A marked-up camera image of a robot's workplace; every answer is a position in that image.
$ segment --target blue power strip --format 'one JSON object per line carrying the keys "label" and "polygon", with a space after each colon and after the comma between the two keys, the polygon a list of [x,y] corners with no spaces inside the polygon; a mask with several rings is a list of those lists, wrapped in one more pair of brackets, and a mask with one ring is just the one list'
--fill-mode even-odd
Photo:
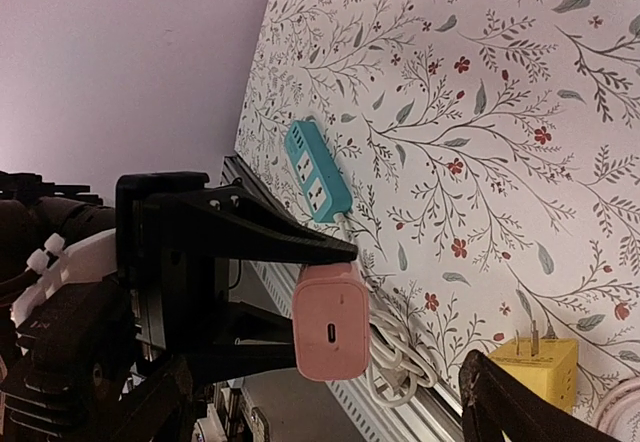
{"label": "blue power strip", "polygon": [[351,210],[353,199],[336,163],[313,121],[294,120],[285,148],[313,220],[330,223]]}

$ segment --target table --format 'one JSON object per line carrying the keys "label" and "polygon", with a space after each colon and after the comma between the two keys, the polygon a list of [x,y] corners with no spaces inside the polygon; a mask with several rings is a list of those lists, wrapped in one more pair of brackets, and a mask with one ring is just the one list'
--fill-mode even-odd
{"label": "table", "polygon": [[640,373],[640,0],[269,0],[236,150],[315,226],[282,144],[306,117],[454,392],[532,320],[580,341],[584,420]]}

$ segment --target yellow plug adapter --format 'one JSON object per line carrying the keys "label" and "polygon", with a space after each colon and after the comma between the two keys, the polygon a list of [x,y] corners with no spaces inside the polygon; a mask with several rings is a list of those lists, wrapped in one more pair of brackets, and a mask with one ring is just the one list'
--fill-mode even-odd
{"label": "yellow plug adapter", "polygon": [[489,358],[537,396],[571,413],[576,400],[578,341],[538,340],[535,323],[532,335],[510,340]]}

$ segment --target electrical socket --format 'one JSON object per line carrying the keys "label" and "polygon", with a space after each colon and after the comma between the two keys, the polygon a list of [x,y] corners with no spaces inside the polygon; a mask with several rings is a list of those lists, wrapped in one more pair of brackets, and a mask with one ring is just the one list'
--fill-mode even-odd
{"label": "electrical socket", "polygon": [[351,193],[314,121],[293,121],[285,149],[315,222],[332,223],[351,210]]}

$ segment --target floral tablecloth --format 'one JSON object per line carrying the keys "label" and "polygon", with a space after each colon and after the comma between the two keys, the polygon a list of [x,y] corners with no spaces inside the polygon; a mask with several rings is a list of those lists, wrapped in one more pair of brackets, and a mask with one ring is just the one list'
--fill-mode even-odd
{"label": "floral tablecloth", "polygon": [[640,373],[640,0],[269,0],[237,151],[311,223],[283,147],[309,116],[454,389],[531,319],[580,341],[580,417]]}

